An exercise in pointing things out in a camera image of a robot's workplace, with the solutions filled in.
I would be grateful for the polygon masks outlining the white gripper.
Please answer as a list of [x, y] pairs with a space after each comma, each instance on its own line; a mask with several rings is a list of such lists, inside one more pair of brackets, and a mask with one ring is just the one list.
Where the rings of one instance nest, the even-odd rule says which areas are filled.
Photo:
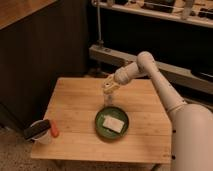
[[111, 94], [120, 87], [114, 80], [114, 75], [109, 75], [103, 82], [102, 89], [105, 94]]

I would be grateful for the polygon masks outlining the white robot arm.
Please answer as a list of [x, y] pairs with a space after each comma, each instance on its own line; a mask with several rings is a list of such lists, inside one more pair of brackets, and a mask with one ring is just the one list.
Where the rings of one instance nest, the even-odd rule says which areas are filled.
[[203, 105], [187, 103], [160, 72], [151, 53], [139, 53], [135, 62], [109, 75], [103, 92], [111, 94], [140, 76], [151, 79], [172, 125], [171, 171], [213, 171], [213, 113]]

